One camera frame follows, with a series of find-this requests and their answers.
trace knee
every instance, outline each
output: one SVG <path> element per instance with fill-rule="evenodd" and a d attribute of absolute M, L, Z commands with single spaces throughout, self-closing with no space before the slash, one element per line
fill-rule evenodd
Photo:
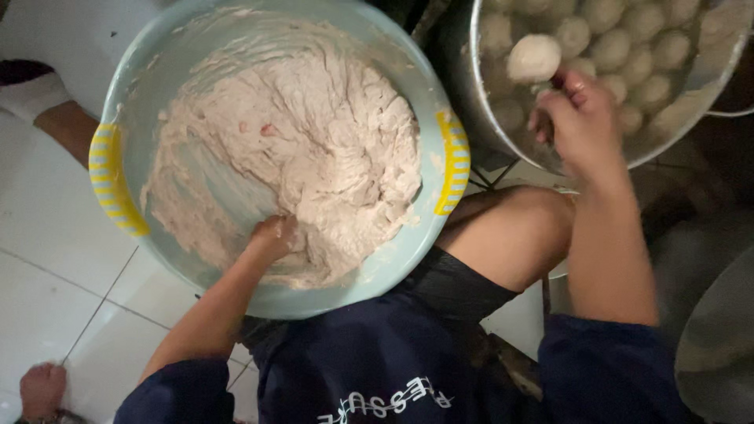
<path fill-rule="evenodd" d="M 570 240 L 575 206 L 565 195 L 552 189 L 519 186 L 495 206 L 503 215 L 515 217 L 532 235 Z"/>

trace raw meatball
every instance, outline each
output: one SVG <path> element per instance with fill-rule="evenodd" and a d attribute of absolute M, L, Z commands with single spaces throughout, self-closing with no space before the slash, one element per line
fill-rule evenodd
<path fill-rule="evenodd" d="M 665 27 L 665 14 L 655 3 L 638 5 L 628 12 L 624 26 L 634 43 L 646 43 Z"/>
<path fill-rule="evenodd" d="M 516 10 L 525 15 L 536 15 L 545 12 L 552 4 L 553 0 L 516 0 Z"/>
<path fill-rule="evenodd" d="M 652 59 L 654 67 L 663 70 L 680 69 L 691 51 L 691 40 L 680 31 L 663 35 L 654 46 Z"/>
<path fill-rule="evenodd" d="M 483 8 L 489 8 L 497 12 L 507 12 L 513 6 L 513 0 L 485 0 Z"/>
<path fill-rule="evenodd" d="M 652 67 L 652 52 L 649 50 L 649 46 L 640 45 L 628 55 L 621 75 L 626 85 L 634 87 L 652 75 Z"/>
<path fill-rule="evenodd" d="M 500 57 L 513 46 L 510 37 L 510 18 L 503 14 L 488 14 L 480 23 L 482 52 L 490 57 Z"/>
<path fill-rule="evenodd" d="M 665 13 L 669 26 L 680 26 L 694 17 L 699 10 L 700 0 L 664 0 Z"/>
<path fill-rule="evenodd" d="M 491 100 L 509 96 L 513 93 L 516 85 L 508 78 L 508 71 L 505 66 L 506 60 L 500 58 L 497 60 L 482 59 L 480 71 L 482 72 L 482 81 L 487 96 Z"/>
<path fill-rule="evenodd" d="M 623 9 L 623 0 L 587 0 L 581 14 L 587 19 L 592 32 L 602 34 L 621 20 Z"/>
<path fill-rule="evenodd" d="M 623 105 L 621 107 L 619 119 L 621 120 L 621 130 L 623 130 L 624 136 L 633 135 L 644 123 L 642 111 L 631 105 Z"/>
<path fill-rule="evenodd" d="M 635 104 L 644 112 L 655 113 L 665 106 L 670 98 L 670 79 L 665 75 L 653 75 L 634 92 Z"/>
<path fill-rule="evenodd" d="M 599 37 L 592 46 L 592 60 L 600 72 L 618 69 L 628 58 L 631 36 L 625 29 L 613 29 Z"/>
<path fill-rule="evenodd" d="M 523 109 L 515 100 L 501 100 L 493 104 L 491 108 L 492 114 L 495 115 L 503 131 L 510 134 L 521 128 L 524 119 Z"/>
<path fill-rule="evenodd" d="M 569 69 L 579 71 L 583 74 L 597 76 L 597 68 L 594 67 L 594 63 L 592 63 L 592 61 L 589 59 L 577 57 L 575 59 L 569 60 L 565 65 Z"/>
<path fill-rule="evenodd" d="M 557 22 L 576 13 L 576 0 L 556 0 L 547 11 L 547 19 Z"/>
<path fill-rule="evenodd" d="M 555 36 L 560 43 L 564 59 L 572 59 L 581 54 L 592 39 L 589 24 L 582 17 L 565 18 L 558 26 Z"/>
<path fill-rule="evenodd" d="M 560 65 L 560 46 L 549 35 L 531 34 L 516 43 L 508 57 L 508 77 L 517 83 L 547 81 Z"/>
<path fill-rule="evenodd" d="M 626 87 L 626 83 L 623 81 L 622 76 L 605 75 L 600 77 L 599 81 L 613 93 L 615 104 L 620 105 L 626 100 L 626 97 L 628 96 L 628 88 Z"/>

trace person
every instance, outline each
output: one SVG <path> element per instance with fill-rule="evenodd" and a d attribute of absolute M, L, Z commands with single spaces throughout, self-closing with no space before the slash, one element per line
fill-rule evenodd
<path fill-rule="evenodd" d="M 44 131 L 89 168 L 89 145 L 100 123 L 70 97 L 51 66 L 0 60 L 0 109 Z"/>
<path fill-rule="evenodd" d="M 85 424 L 60 407 L 66 391 L 66 369 L 50 362 L 31 367 L 21 377 L 21 418 L 16 424 Z"/>
<path fill-rule="evenodd" d="M 529 123 L 580 184 L 575 204 L 533 187 L 465 198 L 405 281 L 375 299 L 292 321 L 252 346 L 263 423 L 681 422 L 657 325 L 639 209 L 611 94 L 561 69 Z M 292 217 L 259 223 L 238 261 L 168 333 L 115 424 L 230 422 L 226 361 L 259 279 L 288 253 Z M 575 316 L 553 315 L 539 349 L 544 399 L 470 366 L 457 323 L 478 323 L 569 257 Z"/>

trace navy shirt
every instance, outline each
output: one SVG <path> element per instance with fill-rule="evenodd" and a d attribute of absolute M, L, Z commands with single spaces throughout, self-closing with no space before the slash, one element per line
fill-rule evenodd
<path fill-rule="evenodd" d="M 681 422 L 671 357 L 654 329 L 564 315 L 539 351 L 544 401 L 471 368 L 440 320 L 405 293 L 293 323 L 259 366 L 261 423 Z M 115 424 L 231 422 L 222 360 L 171 364 L 121 405 Z"/>

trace shorts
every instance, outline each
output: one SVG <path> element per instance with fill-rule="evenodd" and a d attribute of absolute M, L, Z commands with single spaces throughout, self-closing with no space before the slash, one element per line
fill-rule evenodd
<path fill-rule="evenodd" d="M 450 324 L 478 324 L 518 295 L 435 246 L 393 292 L 416 297 Z M 253 349 L 283 332 L 287 322 L 247 315 L 241 328 L 244 346 Z"/>

